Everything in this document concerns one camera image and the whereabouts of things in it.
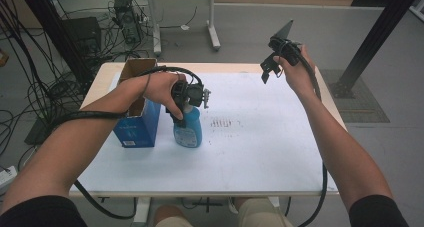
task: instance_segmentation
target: person's right arm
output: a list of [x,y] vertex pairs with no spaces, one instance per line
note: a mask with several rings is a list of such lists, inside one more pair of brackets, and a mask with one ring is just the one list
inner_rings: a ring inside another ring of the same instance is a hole
[[[306,48],[302,55],[311,66]],[[346,209],[369,195],[390,198],[390,188],[377,164],[365,149],[337,122],[315,95],[309,76],[299,62],[291,66],[285,59],[274,57],[285,72],[286,80],[299,97],[312,128],[319,152],[333,177]]]

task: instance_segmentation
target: black sleeve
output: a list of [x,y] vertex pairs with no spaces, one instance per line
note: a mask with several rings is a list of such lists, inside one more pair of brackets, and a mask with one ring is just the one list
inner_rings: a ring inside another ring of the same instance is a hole
[[0,216],[1,227],[87,227],[68,198],[42,196],[22,202]]
[[371,195],[356,201],[349,211],[353,227],[408,226],[395,201],[383,195]]

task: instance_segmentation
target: black metal pole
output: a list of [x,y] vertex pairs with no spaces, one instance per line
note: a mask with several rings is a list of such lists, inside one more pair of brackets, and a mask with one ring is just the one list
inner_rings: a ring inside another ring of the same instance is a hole
[[81,85],[81,91],[86,94],[94,80],[94,75],[85,65],[78,49],[69,37],[62,20],[49,0],[25,0],[52,43],[59,51],[76,80]]
[[334,97],[352,97],[351,89],[355,85],[355,82],[405,15],[406,11],[408,11],[413,1],[414,0],[389,1],[339,81],[330,84],[330,91]]

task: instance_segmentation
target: beige pants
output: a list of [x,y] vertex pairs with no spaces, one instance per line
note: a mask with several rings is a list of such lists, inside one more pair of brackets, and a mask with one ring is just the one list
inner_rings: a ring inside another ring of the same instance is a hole
[[[269,199],[248,199],[239,210],[239,227],[293,227]],[[186,219],[170,217],[159,222],[156,227],[193,227]]]

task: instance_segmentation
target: bottle label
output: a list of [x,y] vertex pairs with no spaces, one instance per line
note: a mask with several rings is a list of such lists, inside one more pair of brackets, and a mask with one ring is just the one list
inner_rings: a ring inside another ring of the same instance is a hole
[[178,128],[175,130],[175,140],[185,147],[197,147],[197,137],[193,129]]

